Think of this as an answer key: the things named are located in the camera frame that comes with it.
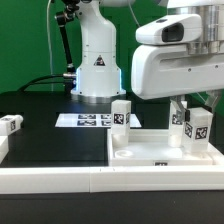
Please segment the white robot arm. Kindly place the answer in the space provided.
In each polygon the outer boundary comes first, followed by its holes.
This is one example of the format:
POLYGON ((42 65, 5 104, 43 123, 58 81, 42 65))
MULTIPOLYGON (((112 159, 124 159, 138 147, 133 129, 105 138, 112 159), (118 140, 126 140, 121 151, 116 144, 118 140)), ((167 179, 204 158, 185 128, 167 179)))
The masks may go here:
MULTIPOLYGON (((112 98, 121 88, 116 65, 116 28, 99 12, 134 0, 81 2, 82 63, 73 93, 92 102, 112 98)), ((132 57, 131 88, 140 98, 169 97, 177 117, 190 119, 180 97, 207 92, 214 107, 224 89, 224 0, 159 0, 166 16, 136 30, 140 46, 132 57)))

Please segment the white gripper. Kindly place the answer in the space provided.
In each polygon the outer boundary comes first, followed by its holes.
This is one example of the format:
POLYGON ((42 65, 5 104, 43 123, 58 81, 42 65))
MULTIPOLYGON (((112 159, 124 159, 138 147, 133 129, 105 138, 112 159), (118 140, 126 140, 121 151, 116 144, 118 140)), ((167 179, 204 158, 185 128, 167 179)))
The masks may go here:
POLYGON ((218 89, 224 89, 224 45, 206 55, 189 55, 185 44, 141 45, 132 59, 131 88, 142 99, 172 96, 179 122, 189 122, 190 111, 177 95, 207 91, 206 105, 214 112, 222 97, 218 89))

